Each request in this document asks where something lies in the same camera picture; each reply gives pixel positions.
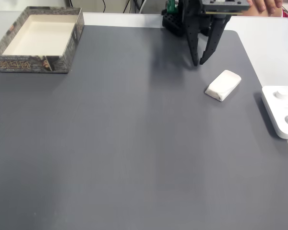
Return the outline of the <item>person's hand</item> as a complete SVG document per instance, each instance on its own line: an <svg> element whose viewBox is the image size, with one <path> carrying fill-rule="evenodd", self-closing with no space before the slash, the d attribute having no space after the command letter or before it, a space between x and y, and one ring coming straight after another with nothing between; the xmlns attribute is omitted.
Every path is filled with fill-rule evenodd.
<svg viewBox="0 0 288 230"><path fill-rule="evenodd" d="M250 8L244 16L282 17L282 0L248 0Z"/></svg>

